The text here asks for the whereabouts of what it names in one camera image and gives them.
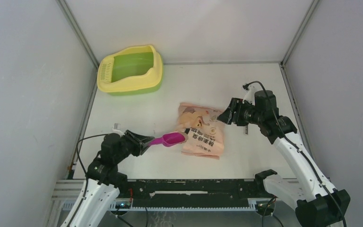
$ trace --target pink scoop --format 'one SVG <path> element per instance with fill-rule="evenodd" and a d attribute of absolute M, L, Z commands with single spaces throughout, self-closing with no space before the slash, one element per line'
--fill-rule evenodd
<path fill-rule="evenodd" d="M 171 147 L 173 145 L 184 143 L 187 140 L 188 136 L 186 133 L 178 131 L 178 132 L 172 132 L 163 135 L 160 138 L 156 138 L 153 141 L 149 143 L 149 145 L 158 145 L 162 144 L 165 147 Z"/>

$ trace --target cat litter bag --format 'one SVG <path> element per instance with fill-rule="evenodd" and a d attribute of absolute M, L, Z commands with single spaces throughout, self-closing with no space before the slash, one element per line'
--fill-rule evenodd
<path fill-rule="evenodd" d="M 225 148 L 225 124 L 217 120 L 221 113 L 209 107 L 180 103 L 176 130 L 188 135 L 183 154 L 219 159 Z"/>

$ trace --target cat litter box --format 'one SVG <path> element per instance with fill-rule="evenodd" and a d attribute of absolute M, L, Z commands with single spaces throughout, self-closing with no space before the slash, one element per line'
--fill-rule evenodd
<path fill-rule="evenodd" d="M 114 96 L 154 92 L 161 86 L 163 67 L 152 45 L 129 47 L 101 61 L 97 85 Z"/>

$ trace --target enclosure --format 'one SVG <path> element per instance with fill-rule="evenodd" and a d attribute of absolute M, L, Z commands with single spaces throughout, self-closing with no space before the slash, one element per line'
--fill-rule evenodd
<path fill-rule="evenodd" d="M 97 89 L 105 56 L 147 44 L 164 64 L 157 91 Z M 363 226 L 363 1 L 0 0 L 0 226 L 60 226 L 85 178 L 79 139 L 115 123 L 161 136 L 175 129 L 181 102 L 224 110 L 255 80 L 273 91 L 325 176 L 350 194 L 348 225 Z M 298 182 L 256 125 L 247 132 L 225 126 L 219 160 L 183 155 L 181 146 L 126 158 L 119 172 L 136 198 L 124 218 L 142 226 L 148 207 L 151 226 L 260 226 L 255 204 L 269 198 L 245 190 L 254 175 L 273 169 Z M 83 141 L 86 166 L 102 141 Z M 275 214 L 300 226 L 281 201 Z M 110 225 L 122 223 L 108 212 L 100 226 Z"/>

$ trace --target white table surface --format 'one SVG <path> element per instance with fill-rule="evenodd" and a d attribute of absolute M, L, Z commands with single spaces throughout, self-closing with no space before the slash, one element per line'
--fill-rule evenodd
<path fill-rule="evenodd" d="M 165 65 L 161 88 L 149 94 L 111 96 L 97 91 L 85 137 L 112 132 L 114 123 L 147 136 L 160 137 L 176 126 L 180 102 L 225 109 L 232 97 L 245 95 L 242 85 L 261 81 L 277 98 L 279 113 L 290 117 L 293 109 L 278 64 Z M 182 145 L 170 148 L 152 146 L 140 157 L 129 156 L 119 164 L 119 172 L 129 179 L 252 179 L 256 173 L 273 169 L 283 178 L 295 178 L 282 155 L 256 125 L 225 126 L 225 151 L 220 160 L 187 156 Z M 83 142 L 81 159 L 91 163 L 101 148 L 103 137 Z M 74 179 L 84 178 L 76 165 Z"/>

